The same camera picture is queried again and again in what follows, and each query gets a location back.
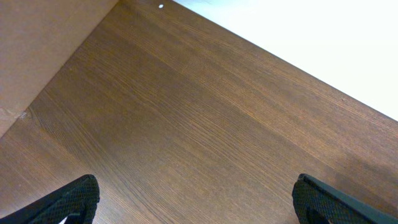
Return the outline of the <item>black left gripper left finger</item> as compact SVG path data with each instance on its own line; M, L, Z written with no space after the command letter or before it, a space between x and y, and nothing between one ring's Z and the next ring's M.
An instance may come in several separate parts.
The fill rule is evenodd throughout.
M100 188L96 177L86 174L1 218L1 223L92 224L99 201Z

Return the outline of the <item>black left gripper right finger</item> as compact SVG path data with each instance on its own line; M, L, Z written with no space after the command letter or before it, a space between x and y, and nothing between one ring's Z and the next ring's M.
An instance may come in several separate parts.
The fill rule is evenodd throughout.
M299 175L294 184L292 198L301 224L397 224L397 218L308 174Z

